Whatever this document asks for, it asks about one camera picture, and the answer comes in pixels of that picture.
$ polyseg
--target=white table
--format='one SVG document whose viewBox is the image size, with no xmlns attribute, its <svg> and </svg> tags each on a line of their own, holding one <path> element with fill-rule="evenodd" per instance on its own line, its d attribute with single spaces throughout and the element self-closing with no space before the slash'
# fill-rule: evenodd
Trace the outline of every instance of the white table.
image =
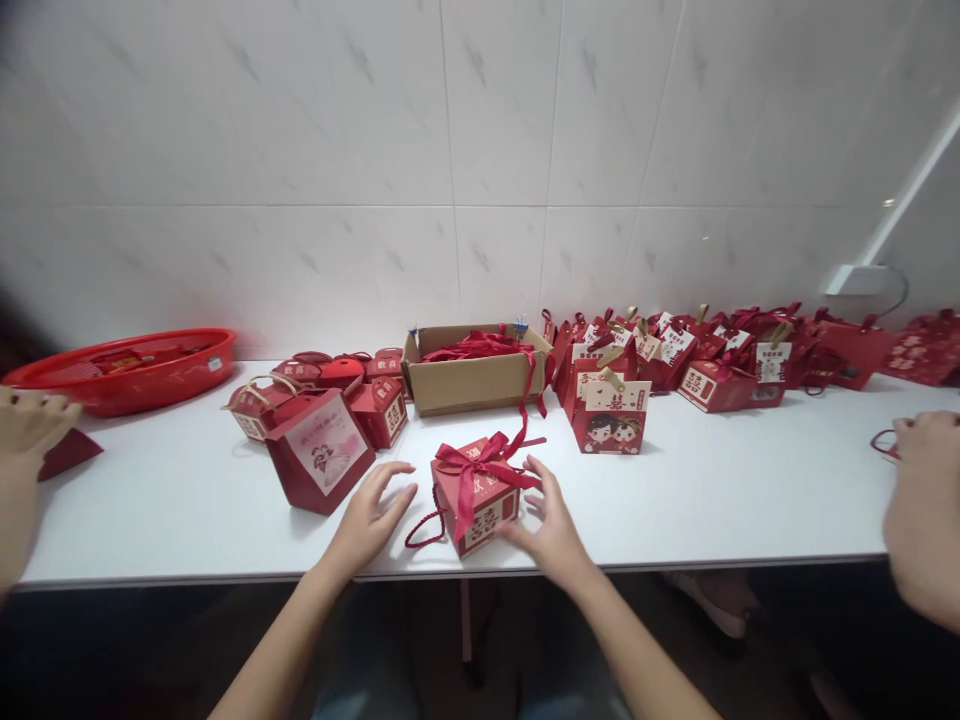
<svg viewBox="0 0 960 720">
<path fill-rule="evenodd" d="M 82 421 L 105 452 L 42 484 L 42 529 L 23 587 L 250 582 L 298 578 L 311 567 L 346 502 L 329 518 L 290 508 L 266 450 L 218 410 L 244 378 L 274 364 L 244 363 L 233 381 L 182 405 Z M 895 417 L 960 412 L 960 395 L 876 376 L 860 393 L 791 392 L 780 408 L 705 415 L 673 394 L 650 401 L 639 457 L 581 455 L 552 394 L 547 406 L 545 420 L 531 406 L 527 437 L 548 441 L 530 450 L 559 477 L 591 557 L 636 570 L 882 555 L 894 469 L 869 440 Z M 519 427 L 516 408 L 413 413 L 380 460 L 414 463 L 420 492 L 369 579 L 535 572 L 499 540 L 463 562 L 449 540 L 419 551 L 403 544 L 433 509 L 429 463 L 440 444 L 497 430 L 512 437 Z"/>
</svg>

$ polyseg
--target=white tiled wall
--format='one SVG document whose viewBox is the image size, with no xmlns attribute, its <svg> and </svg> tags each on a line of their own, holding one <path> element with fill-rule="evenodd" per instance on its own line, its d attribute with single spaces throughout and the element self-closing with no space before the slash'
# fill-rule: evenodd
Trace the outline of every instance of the white tiled wall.
<svg viewBox="0 0 960 720">
<path fill-rule="evenodd" d="M 12 5 L 0 282 L 62 346 L 819 305 L 960 98 L 954 0 Z M 960 271 L 908 218 L 906 315 Z"/>
</svg>

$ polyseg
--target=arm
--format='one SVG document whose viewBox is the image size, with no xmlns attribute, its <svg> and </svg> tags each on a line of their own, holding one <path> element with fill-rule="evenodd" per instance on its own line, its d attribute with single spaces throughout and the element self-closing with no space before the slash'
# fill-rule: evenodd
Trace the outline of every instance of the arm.
<svg viewBox="0 0 960 720">
<path fill-rule="evenodd" d="M 79 415 L 80 406 L 62 395 L 0 385 L 0 603 L 20 580 L 33 549 L 43 456 Z"/>
<path fill-rule="evenodd" d="M 954 413 L 897 420 L 900 463 L 883 537 L 900 596 L 960 634 L 960 426 Z"/>
<path fill-rule="evenodd" d="M 580 608 L 633 716 L 648 720 L 719 718 L 590 560 L 553 473 L 532 456 L 523 467 L 543 481 L 543 499 L 525 496 L 543 526 L 531 534 L 516 523 L 507 523 L 500 534 L 528 552 Z"/>
<path fill-rule="evenodd" d="M 213 720 L 284 717 L 296 696 L 313 646 L 344 586 L 387 544 L 417 492 L 408 485 L 381 513 L 383 491 L 394 475 L 412 473 L 407 463 L 378 465 L 347 505 L 320 561 L 303 576 L 260 644 L 214 708 Z"/>
</svg>

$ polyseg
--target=electrical outlet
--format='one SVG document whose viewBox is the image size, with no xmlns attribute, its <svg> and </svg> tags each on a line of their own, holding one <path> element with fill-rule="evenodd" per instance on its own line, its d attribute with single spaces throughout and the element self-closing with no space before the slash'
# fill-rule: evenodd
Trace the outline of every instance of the electrical outlet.
<svg viewBox="0 0 960 720">
<path fill-rule="evenodd" d="M 841 265 L 827 278 L 824 295 L 882 295 L 893 271 L 883 265 Z"/>
</svg>

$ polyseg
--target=red plastic basket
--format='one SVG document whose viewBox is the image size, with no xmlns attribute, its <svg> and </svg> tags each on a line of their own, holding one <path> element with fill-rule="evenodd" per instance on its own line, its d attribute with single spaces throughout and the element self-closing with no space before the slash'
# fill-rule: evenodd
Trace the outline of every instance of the red plastic basket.
<svg viewBox="0 0 960 720">
<path fill-rule="evenodd" d="M 226 382 L 233 372 L 236 339 L 232 330 L 198 328 L 116 340 L 24 365 L 3 383 L 66 395 L 91 415 L 131 415 L 187 400 Z M 150 354 L 177 345 L 207 347 L 169 362 L 111 374 L 104 374 L 93 362 L 108 353 Z"/>
</svg>

